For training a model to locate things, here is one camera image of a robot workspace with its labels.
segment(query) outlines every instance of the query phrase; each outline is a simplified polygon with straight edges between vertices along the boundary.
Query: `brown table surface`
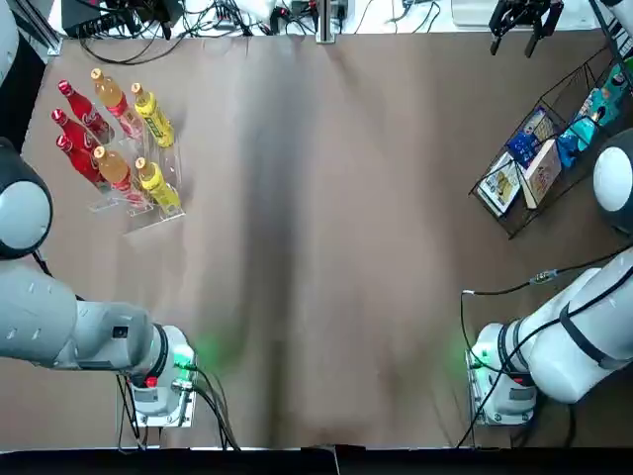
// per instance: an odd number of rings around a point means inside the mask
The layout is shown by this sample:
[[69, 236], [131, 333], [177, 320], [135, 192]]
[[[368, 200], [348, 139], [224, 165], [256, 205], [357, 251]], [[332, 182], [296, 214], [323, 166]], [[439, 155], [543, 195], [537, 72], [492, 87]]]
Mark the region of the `brown table surface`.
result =
[[[508, 35], [496, 57], [488, 34], [185, 40], [142, 66], [102, 65], [154, 91], [180, 134], [187, 215], [133, 233], [123, 210], [87, 210], [93, 190], [55, 149], [48, 115], [68, 109], [57, 82], [96, 99], [98, 63], [67, 41], [24, 145], [54, 200], [50, 269], [87, 299], [185, 331], [225, 382], [241, 445], [454, 444], [468, 421], [460, 290], [618, 244], [590, 180], [512, 241], [467, 196], [540, 93], [603, 45], [600, 32], [557, 33], [526, 59], [527, 39]], [[141, 47], [94, 45], [118, 58]], [[469, 329], [563, 285], [471, 301]], [[112, 374], [0, 368], [2, 448], [115, 445]], [[631, 441], [629, 379], [582, 400], [577, 444]], [[566, 408], [548, 411], [535, 443], [555, 445]], [[507, 431], [478, 428], [477, 442], [506, 445]], [[162, 443], [217, 445], [208, 410]]]

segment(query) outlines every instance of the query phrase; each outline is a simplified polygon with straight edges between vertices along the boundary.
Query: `black wire rack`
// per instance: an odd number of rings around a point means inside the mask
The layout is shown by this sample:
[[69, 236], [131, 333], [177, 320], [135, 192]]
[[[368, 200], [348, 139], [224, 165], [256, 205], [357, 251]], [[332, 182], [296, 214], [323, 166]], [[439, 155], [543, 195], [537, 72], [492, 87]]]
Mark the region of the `black wire rack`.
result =
[[[633, 64], [629, 62], [629, 66], [626, 65], [626, 61], [633, 56], [633, 40], [617, 21], [607, 23], [604, 20], [594, 0], [589, 0], [589, 3], [604, 31], [607, 45], [536, 101], [470, 191], [470, 194], [476, 197], [503, 227], [510, 239], [516, 237], [577, 184], [591, 176], [604, 142], [633, 126], [633, 71], [629, 69]], [[625, 78], [622, 86], [625, 89], [618, 104], [619, 114], [604, 125], [601, 119], [579, 115], [592, 90], [601, 88], [618, 64]], [[512, 145], [513, 138], [520, 132], [529, 132], [533, 139], [533, 154], [538, 153], [542, 145], [549, 140], [554, 142], [548, 143], [548, 146], [555, 146], [560, 150], [560, 136], [569, 129], [576, 131], [581, 122], [586, 124], [587, 121], [591, 121], [595, 127], [593, 136], [588, 141], [579, 136], [580, 143], [583, 144], [580, 148], [583, 150], [573, 153], [574, 164], [570, 167], [561, 166], [560, 173], [542, 199], [536, 200], [536, 203], [535, 200], [530, 200], [533, 202], [533, 208], [529, 208], [528, 197], [525, 194], [530, 193], [531, 198], [534, 198], [534, 195], [530, 186], [521, 186], [527, 183], [523, 178], [525, 168], [521, 166], [525, 161], [522, 161], [522, 157], [517, 153], [516, 146]], [[498, 200], [491, 199], [491, 192], [506, 194], [504, 206], [503, 201], [499, 204]]]

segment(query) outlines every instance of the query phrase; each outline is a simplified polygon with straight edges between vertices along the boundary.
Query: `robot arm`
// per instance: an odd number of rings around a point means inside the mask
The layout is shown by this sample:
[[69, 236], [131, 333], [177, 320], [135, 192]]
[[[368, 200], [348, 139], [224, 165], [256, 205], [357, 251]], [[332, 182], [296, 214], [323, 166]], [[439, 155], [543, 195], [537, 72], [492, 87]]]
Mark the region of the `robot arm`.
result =
[[[600, 0], [633, 38], [633, 0]], [[536, 44], [551, 37], [563, 13], [562, 0], [498, 0], [489, 22], [493, 33], [491, 54], [497, 54], [501, 38], [517, 26], [532, 27], [532, 37], [525, 48], [530, 57]]]
[[[633, 248], [629, 248], [602, 269], [585, 271], [532, 315], [509, 325], [488, 324], [473, 346], [476, 357], [467, 355], [475, 409], [485, 401], [484, 424], [528, 421], [536, 388], [556, 401], [573, 404], [629, 364], [632, 306]], [[553, 325], [530, 337], [548, 323]], [[492, 368], [505, 367], [507, 374], [494, 385], [498, 372], [478, 359]]]
[[181, 368], [195, 366], [195, 354], [182, 332], [131, 304], [78, 300], [15, 260], [37, 251], [51, 221], [44, 182], [0, 139], [0, 357], [125, 374], [145, 425], [189, 426], [195, 395], [180, 388], [194, 373]]

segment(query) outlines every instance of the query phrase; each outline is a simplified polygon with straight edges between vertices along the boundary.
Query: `yellow bottle cap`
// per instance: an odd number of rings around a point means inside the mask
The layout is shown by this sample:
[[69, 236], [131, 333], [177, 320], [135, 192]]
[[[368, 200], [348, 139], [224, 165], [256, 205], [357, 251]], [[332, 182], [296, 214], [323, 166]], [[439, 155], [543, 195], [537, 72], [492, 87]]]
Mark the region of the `yellow bottle cap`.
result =
[[106, 156], [106, 150], [102, 146], [98, 146], [97, 148], [95, 148], [95, 151], [93, 151], [92, 153], [98, 160]]
[[137, 170], [143, 170], [145, 166], [147, 165], [147, 160], [145, 160], [142, 156], [140, 156], [139, 158], [136, 159], [135, 165], [136, 165]]
[[90, 71], [90, 77], [96, 81], [97, 79], [101, 79], [103, 77], [103, 71], [98, 67], [95, 67], [92, 71]]

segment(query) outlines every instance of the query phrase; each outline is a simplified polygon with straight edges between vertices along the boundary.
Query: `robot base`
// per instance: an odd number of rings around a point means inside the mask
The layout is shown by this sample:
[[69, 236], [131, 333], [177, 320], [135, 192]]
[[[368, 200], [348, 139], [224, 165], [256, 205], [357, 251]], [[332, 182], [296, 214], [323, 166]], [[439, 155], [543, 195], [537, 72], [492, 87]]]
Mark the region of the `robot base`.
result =
[[133, 386], [136, 419], [139, 427], [189, 428], [194, 419], [196, 393], [174, 388], [173, 383], [194, 382], [195, 373], [176, 363], [195, 364], [195, 353], [180, 330], [172, 326], [162, 328], [167, 337], [165, 365], [154, 388]]
[[167, 416], [146, 416], [136, 411], [136, 420], [140, 428], [190, 428], [194, 421], [196, 393], [180, 394], [176, 409]]
[[[486, 396], [491, 392], [498, 373], [483, 366], [477, 367], [476, 361], [474, 361], [474, 358], [468, 350], [466, 351], [466, 368], [470, 404], [472, 414], [474, 415], [479, 410], [482, 401], [484, 401]], [[510, 385], [515, 384], [508, 376], [501, 376], [501, 379], [503, 378], [508, 380]], [[508, 381], [505, 381], [505, 384], [501, 384], [502, 381], [499, 381], [499, 384], [497, 384], [494, 389], [494, 391], [499, 391], [501, 397], [503, 396], [503, 390], [499, 386], [507, 385]], [[479, 426], [520, 426], [532, 419], [533, 414], [534, 411], [532, 409], [517, 414], [508, 414], [498, 411], [495, 396], [490, 396], [484, 404], [484, 408], [477, 416], [475, 424]]]

